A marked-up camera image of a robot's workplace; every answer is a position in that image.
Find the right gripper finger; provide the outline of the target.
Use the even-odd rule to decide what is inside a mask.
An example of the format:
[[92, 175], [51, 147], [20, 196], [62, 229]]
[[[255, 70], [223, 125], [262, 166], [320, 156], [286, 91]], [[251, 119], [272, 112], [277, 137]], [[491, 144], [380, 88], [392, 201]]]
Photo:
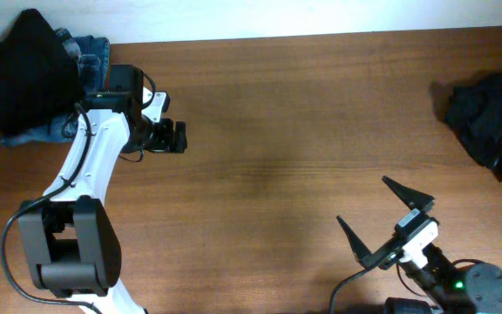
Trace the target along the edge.
[[371, 258], [370, 250], [340, 215], [338, 215], [336, 219], [349, 241], [349, 246], [356, 261], [360, 264], [369, 264]]
[[432, 210], [435, 204], [434, 196], [408, 188], [388, 176], [384, 176], [382, 181], [410, 210], [418, 209], [424, 213]]

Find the black jeans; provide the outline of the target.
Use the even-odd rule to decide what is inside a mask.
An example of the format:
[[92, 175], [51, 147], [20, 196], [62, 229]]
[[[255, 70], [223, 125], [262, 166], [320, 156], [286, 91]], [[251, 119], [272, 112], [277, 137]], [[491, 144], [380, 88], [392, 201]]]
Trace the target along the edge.
[[78, 64], [36, 9], [0, 41], [0, 133], [17, 135], [68, 113], [85, 92]]

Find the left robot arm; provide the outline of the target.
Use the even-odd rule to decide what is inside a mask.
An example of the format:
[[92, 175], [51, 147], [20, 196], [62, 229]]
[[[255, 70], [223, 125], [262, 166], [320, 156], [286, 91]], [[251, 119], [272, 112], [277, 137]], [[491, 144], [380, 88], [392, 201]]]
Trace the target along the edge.
[[85, 313], [143, 313], [120, 279], [119, 239], [105, 212], [105, 195], [118, 158], [130, 153], [181, 154], [186, 125], [163, 118], [170, 98], [134, 65], [112, 65], [106, 88], [75, 105], [78, 130], [64, 165], [42, 197], [24, 202], [9, 219], [20, 231], [35, 297], [10, 273], [5, 242], [1, 263], [11, 286], [41, 304]]

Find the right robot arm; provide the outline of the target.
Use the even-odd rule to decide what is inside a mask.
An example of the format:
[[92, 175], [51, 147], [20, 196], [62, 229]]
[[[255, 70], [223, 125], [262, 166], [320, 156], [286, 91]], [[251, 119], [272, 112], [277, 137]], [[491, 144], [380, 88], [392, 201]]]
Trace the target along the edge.
[[429, 215], [434, 197], [384, 176], [382, 181], [410, 210], [394, 227], [391, 239], [372, 252], [341, 216], [336, 219], [345, 233], [356, 261], [363, 267], [333, 289], [329, 312], [336, 311], [340, 289], [375, 269], [395, 266], [434, 304], [389, 297], [384, 313], [502, 313], [502, 269], [478, 259], [450, 261], [433, 244], [439, 222]]

